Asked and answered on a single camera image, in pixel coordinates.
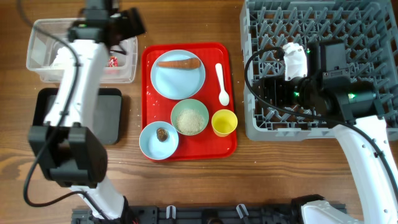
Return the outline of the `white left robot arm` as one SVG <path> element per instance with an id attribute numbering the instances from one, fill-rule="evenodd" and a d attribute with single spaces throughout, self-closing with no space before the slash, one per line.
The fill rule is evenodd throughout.
<path id="1" fill-rule="evenodd" d="M 72 64 L 63 74 L 55 101 L 28 140 L 44 177 L 79 195 L 96 223 L 137 223 L 127 198 L 106 176 L 108 155 L 93 134 L 93 115 L 111 48 L 146 29 L 137 8 L 118 1 L 87 1 L 83 17 L 67 30 L 63 45 Z"/>

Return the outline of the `white tissue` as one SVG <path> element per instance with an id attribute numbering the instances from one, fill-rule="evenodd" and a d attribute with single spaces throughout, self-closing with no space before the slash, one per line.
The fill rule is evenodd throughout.
<path id="1" fill-rule="evenodd" d="M 65 69 L 72 66 L 74 63 L 74 56 L 67 47 L 58 49 L 57 55 L 51 64 L 54 69 Z"/>

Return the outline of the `green bowl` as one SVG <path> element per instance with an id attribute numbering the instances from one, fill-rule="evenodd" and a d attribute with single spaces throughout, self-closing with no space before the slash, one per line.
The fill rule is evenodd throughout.
<path id="1" fill-rule="evenodd" d="M 177 116 L 180 114 L 180 112 L 184 109 L 193 109 L 193 110 L 197 110 L 203 117 L 205 120 L 205 125 L 204 128 L 202 129 L 202 131 L 206 128 L 208 122 L 209 122 L 209 112 L 207 107 L 198 100 L 195 99 L 186 99 L 186 100 L 182 100 L 179 101 L 172 109 L 171 115 L 170 115 L 170 119 L 172 122 L 172 125 L 174 126 L 174 128 L 180 133 L 182 134 L 178 129 L 177 129 Z"/>

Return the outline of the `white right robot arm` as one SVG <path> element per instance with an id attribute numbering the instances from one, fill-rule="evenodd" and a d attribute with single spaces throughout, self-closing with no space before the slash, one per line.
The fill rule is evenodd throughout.
<path id="1" fill-rule="evenodd" d="M 348 161 L 365 223 L 397 222 L 397 166 L 387 140 L 384 108 L 376 87 L 354 81 L 340 40 L 275 47 L 284 75 L 255 87 L 261 105 L 310 109 L 310 119 L 333 130 Z"/>

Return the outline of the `orange carrot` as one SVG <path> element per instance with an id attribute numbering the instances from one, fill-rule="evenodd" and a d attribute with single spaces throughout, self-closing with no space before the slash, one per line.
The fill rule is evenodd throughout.
<path id="1" fill-rule="evenodd" d="M 162 68 L 193 70 L 201 67 L 201 61 L 198 58 L 188 58 L 185 60 L 158 62 L 157 65 Z"/>

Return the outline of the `red snack wrapper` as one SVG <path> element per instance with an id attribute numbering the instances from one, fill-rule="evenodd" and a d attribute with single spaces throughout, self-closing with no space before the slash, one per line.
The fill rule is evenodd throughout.
<path id="1" fill-rule="evenodd" d="M 109 57 L 108 67 L 118 67 L 118 58 L 116 56 Z"/>

